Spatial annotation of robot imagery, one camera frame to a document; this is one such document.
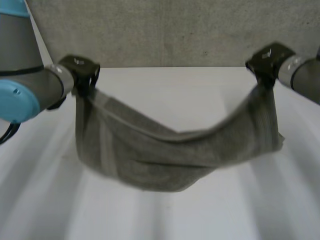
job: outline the gray towel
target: gray towel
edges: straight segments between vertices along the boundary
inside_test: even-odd
[[[94,171],[143,190],[177,192],[213,170],[279,150],[273,90],[257,85],[209,129],[178,133],[92,88],[76,92],[76,146]]]

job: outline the table surface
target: table surface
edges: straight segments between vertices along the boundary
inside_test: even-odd
[[[255,84],[244,68],[109,68],[97,87],[183,131],[216,124]],[[141,191],[83,167],[69,95],[0,146],[0,240],[320,239],[320,108],[278,83],[274,92],[283,149],[179,193]]]

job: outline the gray wall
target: gray wall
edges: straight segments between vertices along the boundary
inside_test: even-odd
[[[320,0],[27,0],[54,61],[103,67],[243,66],[274,40],[314,55]]]

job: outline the black cable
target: black cable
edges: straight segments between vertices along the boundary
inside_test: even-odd
[[[11,123],[5,134],[0,137],[0,145],[12,138],[18,132],[20,125],[20,123]]]

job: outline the robotic arm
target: robotic arm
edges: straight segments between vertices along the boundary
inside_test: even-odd
[[[315,58],[306,58],[276,42],[259,50],[245,65],[266,87],[273,87],[278,79],[320,105],[320,48]]]
[[[43,110],[60,107],[76,88],[81,97],[95,86],[100,65],[75,55],[44,66],[24,0],[0,0],[0,119],[10,124],[0,145],[21,123]],[[258,82],[273,88],[276,79],[320,104],[320,50],[316,58],[297,55],[280,43],[268,45],[246,62]]]
[[[12,137],[20,123],[45,109],[53,110],[76,87],[88,94],[100,65],[68,55],[44,66],[24,0],[0,0],[0,119],[10,124],[0,144]]]

